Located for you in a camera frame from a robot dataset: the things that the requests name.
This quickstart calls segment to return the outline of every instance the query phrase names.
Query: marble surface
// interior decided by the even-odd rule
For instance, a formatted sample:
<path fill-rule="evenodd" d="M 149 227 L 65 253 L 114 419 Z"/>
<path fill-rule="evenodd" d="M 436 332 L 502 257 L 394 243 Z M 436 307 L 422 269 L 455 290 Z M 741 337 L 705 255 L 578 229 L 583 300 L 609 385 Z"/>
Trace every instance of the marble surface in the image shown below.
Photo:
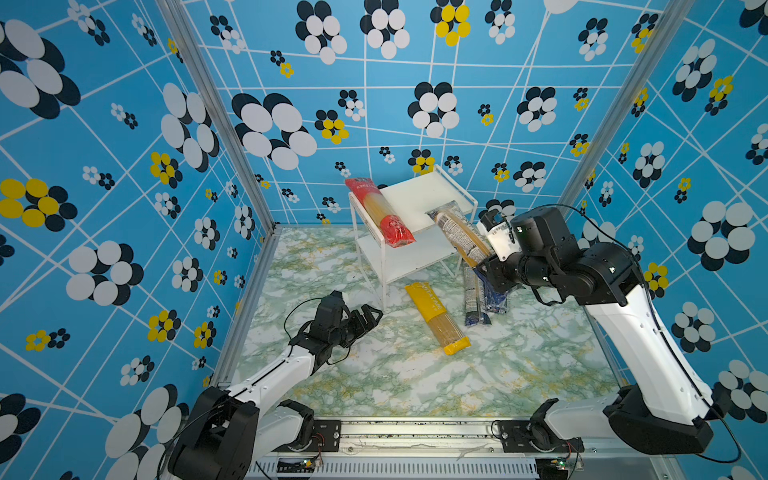
<path fill-rule="evenodd" d="M 454 255 L 445 263 L 455 269 L 456 260 Z M 414 281 L 429 281 L 471 347 L 454 356 L 443 353 L 403 289 Z M 350 309 L 380 306 L 359 271 L 352 230 L 283 229 L 235 381 L 285 348 L 283 320 L 295 305 L 332 290 L 344 293 Z M 584 399 L 617 389 L 590 323 L 572 299 L 546 307 L 530 290 L 517 290 L 506 314 L 491 314 L 492 325 L 466 327 L 462 276 L 451 277 L 436 264 L 391 284 L 389 302 L 379 326 L 355 343 L 349 358 L 324 366 L 286 398 L 316 415 L 523 416 L 547 398 Z M 314 317 L 317 303 L 291 316 L 291 333 Z M 346 353 L 336 350 L 331 361 Z"/>

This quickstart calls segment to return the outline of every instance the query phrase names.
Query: white shelf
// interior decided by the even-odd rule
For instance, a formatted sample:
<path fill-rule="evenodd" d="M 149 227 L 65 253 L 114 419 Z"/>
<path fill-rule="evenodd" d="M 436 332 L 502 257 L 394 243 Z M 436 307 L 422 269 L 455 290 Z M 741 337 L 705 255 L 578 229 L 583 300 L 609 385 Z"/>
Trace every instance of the white shelf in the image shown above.
<path fill-rule="evenodd" d="M 402 219 L 402 222 L 408 227 L 408 230 L 411 230 L 414 235 L 435 226 L 435 222 L 424 212 L 447 204 L 452 200 L 456 201 L 464 215 L 470 214 L 475 207 L 438 171 L 390 185 L 383 188 L 381 192 Z"/>
<path fill-rule="evenodd" d="M 439 228 L 414 233 L 413 236 L 416 238 L 416 242 L 410 245 L 398 248 L 392 248 L 389 245 L 384 246 L 386 250 L 384 253 L 386 278 L 382 275 L 382 248 L 376 239 L 367 235 L 357 239 L 357 244 L 384 284 L 394 282 L 418 269 L 444 260 L 456 251 Z"/>

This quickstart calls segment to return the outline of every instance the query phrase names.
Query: spaghetti package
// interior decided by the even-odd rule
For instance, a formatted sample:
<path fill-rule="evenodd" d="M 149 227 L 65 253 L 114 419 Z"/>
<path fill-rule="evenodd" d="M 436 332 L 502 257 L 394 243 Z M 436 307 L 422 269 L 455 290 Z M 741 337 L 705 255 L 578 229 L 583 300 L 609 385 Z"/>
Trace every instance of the spaghetti package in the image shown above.
<path fill-rule="evenodd" d="M 485 287 L 482 280 L 466 262 L 462 263 L 464 272 L 464 324 L 466 326 L 490 325 L 491 319 L 485 312 Z"/>
<path fill-rule="evenodd" d="M 426 214 L 435 221 L 471 268 L 475 268 L 491 255 L 491 247 L 469 223 L 455 201 L 441 205 Z"/>
<path fill-rule="evenodd" d="M 411 300 L 416 304 L 416 308 L 419 309 L 446 355 L 453 355 L 461 349 L 472 346 L 469 339 L 453 322 L 453 318 L 435 295 L 429 283 L 412 283 L 406 286 L 406 292 L 411 296 Z"/>
<path fill-rule="evenodd" d="M 363 208 L 384 235 L 384 241 L 390 247 L 402 247 L 415 242 L 413 233 L 395 214 L 392 206 L 384 198 L 379 188 L 370 178 L 348 178 L 344 184 L 360 200 Z"/>

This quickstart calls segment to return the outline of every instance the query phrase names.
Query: floral wallpaper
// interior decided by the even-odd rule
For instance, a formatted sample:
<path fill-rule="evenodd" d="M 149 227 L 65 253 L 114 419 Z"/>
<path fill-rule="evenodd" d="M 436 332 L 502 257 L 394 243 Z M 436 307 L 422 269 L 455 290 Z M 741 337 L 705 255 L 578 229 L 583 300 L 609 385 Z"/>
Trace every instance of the floral wallpaper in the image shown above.
<path fill-rule="evenodd" d="M 0 7 L 0 478 L 155 478 L 264 230 L 157 6 Z"/>
<path fill-rule="evenodd" d="M 351 223 L 348 177 L 439 165 L 556 201 L 666 0 L 184 2 L 275 221 Z"/>
<path fill-rule="evenodd" d="M 688 478 L 768 476 L 768 309 L 757 281 L 768 264 L 766 13 L 763 0 L 694 3 L 575 205 L 631 249 L 688 362 L 730 393 L 726 421 L 744 455 L 734 465 L 680 457 Z M 578 215 L 569 224 L 583 247 L 609 241 Z M 735 458 L 725 428 L 713 429 L 706 455 Z"/>

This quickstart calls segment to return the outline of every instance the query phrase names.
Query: red pasta package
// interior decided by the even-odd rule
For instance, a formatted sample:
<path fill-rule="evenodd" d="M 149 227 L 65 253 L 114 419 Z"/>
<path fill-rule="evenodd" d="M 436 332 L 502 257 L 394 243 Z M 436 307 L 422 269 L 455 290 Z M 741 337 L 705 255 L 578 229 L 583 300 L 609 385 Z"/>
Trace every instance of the red pasta package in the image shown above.
<path fill-rule="evenodd" d="M 347 187 L 355 194 L 357 200 L 379 226 L 384 235 L 384 241 L 390 247 L 402 247 L 415 242 L 413 233 L 395 214 L 392 206 L 384 198 L 379 188 L 370 178 L 348 178 L 344 180 Z"/>

